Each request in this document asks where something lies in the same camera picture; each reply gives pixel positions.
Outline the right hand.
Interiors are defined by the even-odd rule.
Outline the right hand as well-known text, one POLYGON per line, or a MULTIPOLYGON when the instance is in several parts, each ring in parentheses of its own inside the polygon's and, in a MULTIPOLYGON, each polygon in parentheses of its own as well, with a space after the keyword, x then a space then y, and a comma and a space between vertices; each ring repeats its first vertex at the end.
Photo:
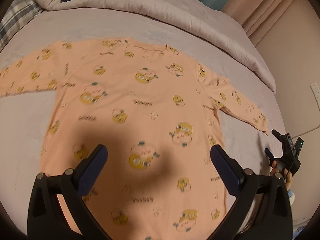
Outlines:
POLYGON ((287 191, 291 189, 292 186, 292 173, 288 169, 284 168, 282 171, 280 171, 277 168, 278 162, 276 160, 273 161, 272 163, 272 169, 270 171, 270 176, 273 176, 275 173, 281 173, 283 175, 284 181, 285 181, 285 186, 287 191))

